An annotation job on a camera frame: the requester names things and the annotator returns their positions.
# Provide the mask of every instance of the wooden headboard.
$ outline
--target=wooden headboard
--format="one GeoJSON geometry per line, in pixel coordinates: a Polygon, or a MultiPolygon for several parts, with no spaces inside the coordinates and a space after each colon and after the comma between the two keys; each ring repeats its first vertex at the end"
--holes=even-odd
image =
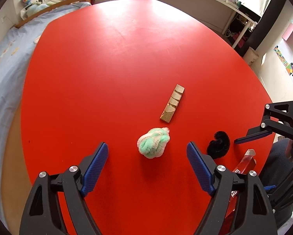
{"type": "Polygon", "coordinates": [[[74,2],[90,2],[90,0],[63,0],[59,3],[53,4],[43,10],[38,11],[37,13],[31,15],[30,17],[26,18],[25,20],[22,20],[21,22],[19,22],[18,24],[15,25],[16,28],[20,28],[21,26],[23,26],[24,24],[26,24],[27,22],[29,22],[30,20],[34,19],[35,17],[38,17],[39,15],[47,12],[47,11],[51,11],[54,10],[55,8],[58,8],[60,6],[63,5],[68,5],[74,2]]]}

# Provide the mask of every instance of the wooden floor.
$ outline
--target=wooden floor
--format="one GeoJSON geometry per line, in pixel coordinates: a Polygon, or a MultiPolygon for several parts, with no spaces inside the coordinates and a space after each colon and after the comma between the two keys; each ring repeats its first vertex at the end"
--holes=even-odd
{"type": "Polygon", "coordinates": [[[3,209],[12,235],[19,234],[22,212],[31,190],[20,135],[19,105],[7,138],[1,183],[3,209]]]}

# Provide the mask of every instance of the blue gripper pad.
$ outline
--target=blue gripper pad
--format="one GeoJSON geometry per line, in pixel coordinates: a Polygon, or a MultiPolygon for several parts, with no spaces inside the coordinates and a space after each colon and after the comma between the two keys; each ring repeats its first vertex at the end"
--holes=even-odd
{"type": "Polygon", "coordinates": [[[80,190],[80,193],[84,197],[86,197],[89,192],[93,191],[94,186],[98,181],[101,171],[105,165],[107,157],[108,147],[107,144],[103,143],[83,176],[83,186],[80,190]]]}
{"type": "Polygon", "coordinates": [[[196,150],[196,147],[191,142],[187,145],[187,158],[202,190],[207,192],[209,195],[213,195],[216,189],[213,186],[212,174],[196,150]]]}

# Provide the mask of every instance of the metal screw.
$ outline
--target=metal screw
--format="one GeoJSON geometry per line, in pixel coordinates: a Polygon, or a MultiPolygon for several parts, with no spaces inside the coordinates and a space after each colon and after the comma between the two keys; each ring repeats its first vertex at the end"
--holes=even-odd
{"type": "Polygon", "coordinates": [[[252,177],[256,177],[256,172],[254,170],[250,170],[249,171],[249,174],[252,176],[252,177]]]}
{"type": "Polygon", "coordinates": [[[44,178],[47,175],[45,171],[39,173],[39,177],[44,178]]]}
{"type": "Polygon", "coordinates": [[[219,171],[225,171],[225,170],[226,170],[226,167],[223,166],[223,165],[218,165],[218,166],[217,166],[217,169],[218,169],[219,171]]]}
{"type": "Polygon", "coordinates": [[[71,166],[70,168],[69,168],[69,171],[70,172],[75,172],[76,170],[78,170],[78,167],[77,166],[71,166]]]}

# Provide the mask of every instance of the colorful geometric picture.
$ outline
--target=colorful geometric picture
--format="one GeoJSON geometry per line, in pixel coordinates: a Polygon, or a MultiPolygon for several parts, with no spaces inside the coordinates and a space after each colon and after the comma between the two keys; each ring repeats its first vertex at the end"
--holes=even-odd
{"type": "Polygon", "coordinates": [[[278,55],[280,61],[284,64],[285,68],[287,69],[287,72],[289,75],[293,73],[293,63],[288,63],[287,60],[284,58],[280,50],[278,49],[278,46],[274,47],[274,51],[278,55]]]}

